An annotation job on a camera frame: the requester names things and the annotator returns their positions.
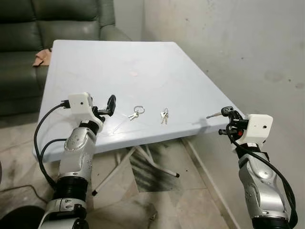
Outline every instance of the dirty floor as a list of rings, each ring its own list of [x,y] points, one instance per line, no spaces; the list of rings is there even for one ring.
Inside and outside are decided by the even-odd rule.
[[[31,184],[44,199],[52,197],[32,155],[37,118],[38,114],[0,117],[0,218],[20,206],[45,208],[30,187],[1,190]],[[134,153],[96,196],[87,196],[90,228],[228,229],[183,143],[176,139],[150,144],[149,148],[156,163],[180,177],[152,168]],[[90,191],[116,167],[117,157],[127,152],[120,149],[94,156]],[[45,167],[51,176],[57,176],[58,162]]]

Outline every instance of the key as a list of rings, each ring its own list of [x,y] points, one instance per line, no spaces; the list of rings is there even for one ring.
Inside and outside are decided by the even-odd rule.
[[[212,117],[216,117],[216,116],[220,116],[220,115],[222,115],[221,112],[218,112],[218,113],[215,113],[213,115],[209,115],[206,118],[212,118]]]
[[[161,115],[161,124],[162,124],[162,123],[164,122],[166,112],[162,111],[162,112],[160,113],[160,115]]]
[[[134,118],[139,117],[139,113],[138,112],[134,112],[132,115],[128,116],[130,121],[133,120]]]
[[[167,125],[168,112],[165,113],[164,118],[165,118],[165,124]]]

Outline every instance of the brown cloth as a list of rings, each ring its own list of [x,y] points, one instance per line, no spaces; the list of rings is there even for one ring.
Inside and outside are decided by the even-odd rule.
[[[33,63],[33,66],[49,66],[51,60],[51,51],[49,49],[41,50],[36,54],[36,59]]]

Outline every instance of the silver key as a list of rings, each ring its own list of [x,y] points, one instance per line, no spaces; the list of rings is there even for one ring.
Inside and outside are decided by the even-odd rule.
[[[131,121],[131,120],[133,120],[134,118],[139,117],[139,112],[135,112],[135,113],[133,113],[132,115],[130,115],[130,116],[128,116],[128,117],[129,117],[129,119],[130,119],[130,121]]]
[[[168,118],[168,109],[165,108],[161,113],[161,124],[165,121],[165,124],[167,124],[167,118]]]
[[[221,112],[218,112],[218,113],[215,113],[213,115],[209,115],[206,118],[212,118],[212,117],[216,117],[216,116],[220,116],[220,115],[222,115]]]
[[[160,115],[161,115],[161,124],[162,124],[163,121],[164,121],[164,119],[165,119],[166,112],[162,111],[162,112],[160,113]]]
[[[165,118],[165,124],[167,125],[168,112],[166,112],[166,114],[165,114],[164,118]]]

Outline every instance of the tabletop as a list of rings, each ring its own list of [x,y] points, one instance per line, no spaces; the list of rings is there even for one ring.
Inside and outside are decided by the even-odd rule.
[[[116,96],[112,117],[97,135],[96,153],[209,133],[225,127],[224,117],[206,119],[233,103],[174,42],[104,42],[57,40],[45,84],[39,119],[69,94],[89,92],[103,109]],[[145,113],[129,120],[133,108]],[[161,115],[168,108],[168,124]],[[67,138],[78,123],[70,109],[54,111],[38,134],[40,149]],[[60,160],[63,142],[45,152],[45,161]]]

